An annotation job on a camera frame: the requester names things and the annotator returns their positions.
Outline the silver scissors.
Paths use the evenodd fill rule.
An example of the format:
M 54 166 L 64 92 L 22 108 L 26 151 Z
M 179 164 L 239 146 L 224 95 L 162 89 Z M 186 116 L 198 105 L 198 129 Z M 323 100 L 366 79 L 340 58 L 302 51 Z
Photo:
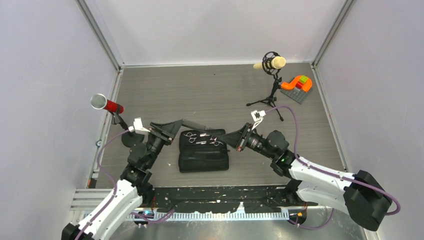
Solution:
M 211 138 L 209 139 L 209 144 L 215 147 L 223 145 L 223 143 L 219 141 L 216 136 L 211 136 Z
M 183 134 L 183 136 L 187 137 L 187 141 L 190 144 L 199 144 L 199 145 L 204 145 L 207 143 L 206 140 L 198 140 L 198 138 L 203 138 L 203 137 L 210 137 L 209 134 L 206 133 L 192 133 L 192 132 L 187 132 L 185 134 Z

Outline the black comb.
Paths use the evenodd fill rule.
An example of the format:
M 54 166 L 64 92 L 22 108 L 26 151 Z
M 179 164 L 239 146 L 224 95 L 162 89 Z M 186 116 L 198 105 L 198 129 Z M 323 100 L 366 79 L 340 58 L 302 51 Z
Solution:
M 205 125 L 202 125 L 200 123 L 197 123 L 197 122 L 194 122 L 194 121 L 191 121 L 191 120 L 187 120 L 187 119 L 182 119 L 182 126 L 189 128 L 189 129 L 192 129 L 192 130 L 198 130 L 198 131 L 200 131 L 200 130 L 207 131 L 207 130 L 213 129 L 211 127 L 207 127 Z

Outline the black zip tool case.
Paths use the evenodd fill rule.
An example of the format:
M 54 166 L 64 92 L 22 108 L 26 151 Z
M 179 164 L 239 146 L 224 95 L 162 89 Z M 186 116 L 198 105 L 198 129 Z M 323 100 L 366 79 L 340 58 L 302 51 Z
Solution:
M 229 150 L 223 143 L 220 146 L 209 144 L 211 136 L 217 137 L 224 135 L 224 129 L 211 129 L 206 133 L 210 136 L 198 138 L 197 140 L 206 141 L 206 144 L 188 143 L 188 138 L 183 136 L 188 132 L 202 134 L 198 130 L 182 131 L 179 137 L 179 156 L 178 168 L 181 173 L 199 173 L 226 171 L 230 168 Z

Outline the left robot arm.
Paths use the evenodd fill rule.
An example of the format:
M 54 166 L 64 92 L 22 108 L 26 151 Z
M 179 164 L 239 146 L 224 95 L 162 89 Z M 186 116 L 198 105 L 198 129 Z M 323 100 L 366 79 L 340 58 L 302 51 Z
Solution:
M 153 186 L 149 171 L 164 146 L 174 141 L 184 120 L 169 123 L 150 123 L 143 126 L 141 118 L 118 136 L 146 134 L 147 142 L 137 142 L 130 147 L 128 164 L 119 180 L 113 182 L 111 192 L 102 202 L 77 224 L 68 223 L 61 233 L 63 240 L 108 240 L 121 223 L 139 206 L 148 207 L 153 202 Z

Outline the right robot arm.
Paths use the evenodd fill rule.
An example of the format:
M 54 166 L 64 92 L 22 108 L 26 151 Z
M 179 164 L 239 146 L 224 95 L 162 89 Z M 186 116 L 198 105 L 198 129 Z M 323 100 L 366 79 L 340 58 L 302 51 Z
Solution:
M 217 139 L 239 152 L 249 148 L 270 159 L 273 171 L 290 179 L 285 198 L 291 205 L 303 201 L 327 206 L 369 231 L 377 231 L 389 214 L 393 200 L 372 174 L 338 171 L 311 162 L 289 150 L 289 142 L 278 130 L 263 137 L 247 123 Z

